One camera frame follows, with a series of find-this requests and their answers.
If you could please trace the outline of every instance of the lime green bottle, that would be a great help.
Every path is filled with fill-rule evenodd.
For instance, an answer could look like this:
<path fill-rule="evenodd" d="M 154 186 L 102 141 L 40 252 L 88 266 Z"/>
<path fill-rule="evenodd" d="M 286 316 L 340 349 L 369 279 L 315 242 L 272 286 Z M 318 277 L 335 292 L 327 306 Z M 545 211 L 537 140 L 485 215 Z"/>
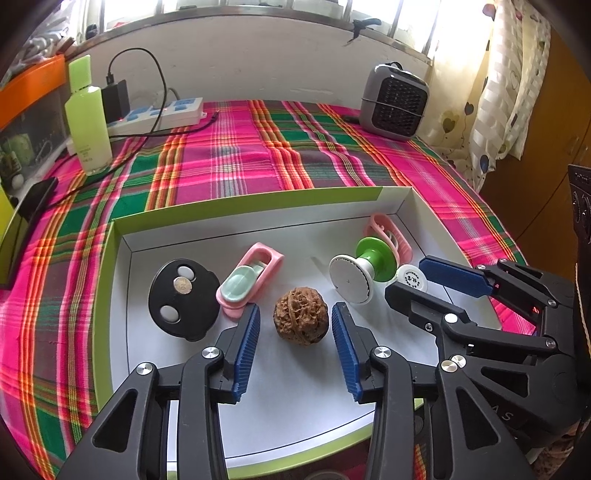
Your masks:
<path fill-rule="evenodd" d="M 66 118 L 82 169 L 94 175 L 113 161 L 100 88 L 91 85 L 90 55 L 70 62 L 72 96 L 66 102 Z"/>

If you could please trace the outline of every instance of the black charger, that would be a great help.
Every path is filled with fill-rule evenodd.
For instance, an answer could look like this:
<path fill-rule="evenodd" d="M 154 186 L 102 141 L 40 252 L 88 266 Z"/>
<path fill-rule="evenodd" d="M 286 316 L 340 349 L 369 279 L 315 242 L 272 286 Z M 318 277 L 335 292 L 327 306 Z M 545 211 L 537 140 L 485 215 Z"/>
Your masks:
<path fill-rule="evenodd" d="M 121 80 L 115 83 L 113 80 L 100 92 L 103 96 L 103 109 L 107 125 L 124 118 L 129 113 L 129 94 L 127 93 L 127 81 Z"/>

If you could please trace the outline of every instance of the walnut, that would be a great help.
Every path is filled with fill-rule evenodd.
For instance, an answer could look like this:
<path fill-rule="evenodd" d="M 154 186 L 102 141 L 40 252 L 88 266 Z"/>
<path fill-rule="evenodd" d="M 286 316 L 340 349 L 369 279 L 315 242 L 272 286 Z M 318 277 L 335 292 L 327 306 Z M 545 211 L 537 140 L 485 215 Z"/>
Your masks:
<path fill-rule="evenodd" d="M 275 304 L 273 322 L 281 338 L 299 345 L 320 342 L 329 329 L 329 311 L 313 288 L 297 287 Z"/>

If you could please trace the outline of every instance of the curtain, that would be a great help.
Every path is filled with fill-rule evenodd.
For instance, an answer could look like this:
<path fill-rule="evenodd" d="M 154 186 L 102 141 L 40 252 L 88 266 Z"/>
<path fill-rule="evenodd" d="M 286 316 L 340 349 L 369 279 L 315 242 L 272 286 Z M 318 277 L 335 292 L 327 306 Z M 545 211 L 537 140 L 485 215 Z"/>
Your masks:
<path fill-rule="evenodd" d="M 525 0 L 443 0 L 419 136 L 477 191 L 521 158 L 544 79 L 550 25 Z"/>

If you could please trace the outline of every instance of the window sill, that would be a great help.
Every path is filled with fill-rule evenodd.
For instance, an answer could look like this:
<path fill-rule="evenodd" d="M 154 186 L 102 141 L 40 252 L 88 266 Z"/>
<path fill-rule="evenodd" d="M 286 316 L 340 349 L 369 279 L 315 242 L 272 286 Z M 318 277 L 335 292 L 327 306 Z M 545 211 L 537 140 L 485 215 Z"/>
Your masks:
<path fill-rule="evenodd" d="M 278 7 L 256 7 L 256 6 L 239 6 L 239 7 L 199 7 L 189 8 L 176 12 L 170 12 L 166 14 L 159 14 L 153 17 L 143 18 L 135 22 L 122 25 L 120 27 L 109 30 L 103 34 L 97 35 L 96 37 L 86 40 L 81 45 L 76 46 L 74 49 L 68 52 L 67 59 L 77 57 L 87 51 L 88 49 L 103 43 L 104 41 L 111 40 L 113 38 L 126 35 L 128 33 L 141 30 L 147 27 L 153 27 L 155 25 L 165 24 L 168 22 L 176 22 L 180 20 L 189 20 L 192 18 L 204 18 L 204 17 L 222 17 L 229 15 L 251 15 L 260 17 L 278 17 L 278 18 L 291 18 L 293 20 L 301 20 L 305 22 L 318 23 L 326 25 L 328 27 L 340 28 L 341 30 L 352 31 L 352 24 L 343 20 L 337 20 L 335 18 L 325 17 L 324 15 L 313 14 L 309 12 L 285 9 Z M 404 53 L 415 57 L 427 65 L 432 65 L 432 61 L 425 54 L 413 50 L 411 47 L 400 43 L 393 38 L 390 38 L 383 33 L 374 31 L 370 28 L 366 28 L 361 31 L 361 35 L 364 37 L 371 38 L 372 40 L 379 41 L 386 45 L 390 45 L 397 50 L 403 51 Z"/>

